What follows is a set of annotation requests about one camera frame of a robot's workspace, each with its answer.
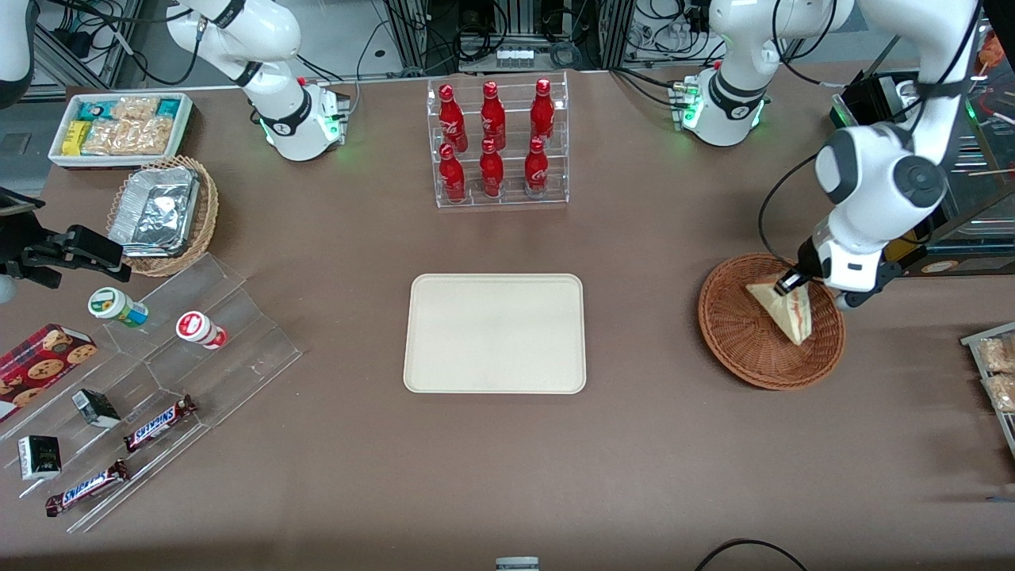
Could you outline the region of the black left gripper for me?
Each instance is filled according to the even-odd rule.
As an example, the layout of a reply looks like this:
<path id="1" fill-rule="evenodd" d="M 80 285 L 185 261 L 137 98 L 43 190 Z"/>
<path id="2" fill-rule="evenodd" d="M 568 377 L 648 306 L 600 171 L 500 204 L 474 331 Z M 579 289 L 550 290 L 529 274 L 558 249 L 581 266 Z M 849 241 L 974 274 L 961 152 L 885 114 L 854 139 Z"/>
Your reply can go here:
<path id="1" fill-rule="evenodd" d="M 776 293 L 784 297 L 790 295 L 791 292 L 794 292 L 800 286 L 807 285 L 807 279 L 808 281 L 819 281 L 826 288 L 837 291 L 837 295 L 835 295 L 835 307 L 841 311 L 852 311 L 855 308 L 859 308 L 867 300 L 870 300 L 871 297 L 883 292 L 889 282 L 903 276 L 902 265 L 894 261 L 886 261 L 883 255 L 879 255 L 874 288 L 867 292 L 852 292 L 851 290 L 844 290 L 838 288 L 838 286 L 831 285 L 829 278 L 826 276 L 826 268 L 830 263 L 824 263 L 820 260 L 812 238 L 802 243 L 798 249 L 798 258 L 797 270 L 788 270 L 786 274 L 779 276 L 776 279 Z"/>

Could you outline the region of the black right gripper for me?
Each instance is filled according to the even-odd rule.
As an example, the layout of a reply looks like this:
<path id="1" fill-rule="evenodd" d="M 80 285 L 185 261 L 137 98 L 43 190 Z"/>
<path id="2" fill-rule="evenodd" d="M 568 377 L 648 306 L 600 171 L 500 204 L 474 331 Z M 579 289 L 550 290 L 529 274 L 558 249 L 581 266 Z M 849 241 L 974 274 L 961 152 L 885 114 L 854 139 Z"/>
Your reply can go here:
<path id="1" fill-rule="evenodd" d="M 58 289 L 65 270 L 93 270 L 127 283 L 132 270 L 123 263 L 124 248 L 84 225 L 65 232 L 41 227 L 33 211 L 3 209 L 1 214 L 1 275 L 14 281 L 30 281 Z"/>

